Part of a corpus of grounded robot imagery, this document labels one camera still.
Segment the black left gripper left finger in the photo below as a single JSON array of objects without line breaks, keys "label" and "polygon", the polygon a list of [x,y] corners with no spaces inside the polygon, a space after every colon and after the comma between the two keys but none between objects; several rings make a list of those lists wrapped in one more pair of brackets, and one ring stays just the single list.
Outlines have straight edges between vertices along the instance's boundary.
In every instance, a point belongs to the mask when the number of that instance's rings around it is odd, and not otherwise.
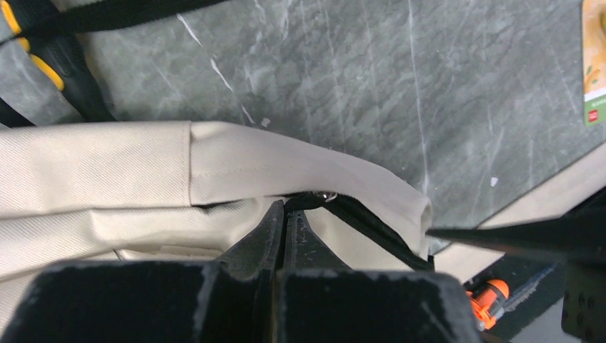
[{"label": "black left gripper left finger", "polygon": [[26,291],[3,342],[269,342],[285,213],[211,261],[69,262]]}]

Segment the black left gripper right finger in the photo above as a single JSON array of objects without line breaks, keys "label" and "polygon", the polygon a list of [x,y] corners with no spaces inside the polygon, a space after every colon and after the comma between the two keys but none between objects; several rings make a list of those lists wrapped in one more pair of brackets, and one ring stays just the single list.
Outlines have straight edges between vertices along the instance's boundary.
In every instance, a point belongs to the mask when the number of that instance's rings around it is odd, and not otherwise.
[{"label": "black left gripper right finger", "polygon": [[479,342],[462,285],[435,272],[347,269],[312,232],[287,217],[274,284],[276,342]]}]

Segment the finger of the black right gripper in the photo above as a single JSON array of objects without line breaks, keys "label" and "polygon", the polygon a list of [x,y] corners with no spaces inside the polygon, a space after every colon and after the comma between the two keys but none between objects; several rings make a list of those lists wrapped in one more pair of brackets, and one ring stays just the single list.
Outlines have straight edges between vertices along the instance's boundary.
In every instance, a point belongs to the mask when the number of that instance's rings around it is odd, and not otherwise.
[{"label": "finger of the black right gripper", "polygon": [[605,189],[561,217],[493,229],[434,228],[431,237],[554,262],[605,264]]}]

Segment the beige canvas backpack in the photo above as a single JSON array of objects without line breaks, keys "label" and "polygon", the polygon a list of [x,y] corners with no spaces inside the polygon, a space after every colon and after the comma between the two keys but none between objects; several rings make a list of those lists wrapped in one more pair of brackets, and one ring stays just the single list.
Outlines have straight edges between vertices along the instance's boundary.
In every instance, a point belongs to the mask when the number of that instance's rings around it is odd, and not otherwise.
[{"label": "beige canvas backpack", "polygon": [[[605,185],[583,1],[76,1],[1,15],[1,319],[62,260],[217,257],[277,201],[353,269],[461,282],[427,236],[551,219]],[[115,121],[18,43],[74,34]]]}]

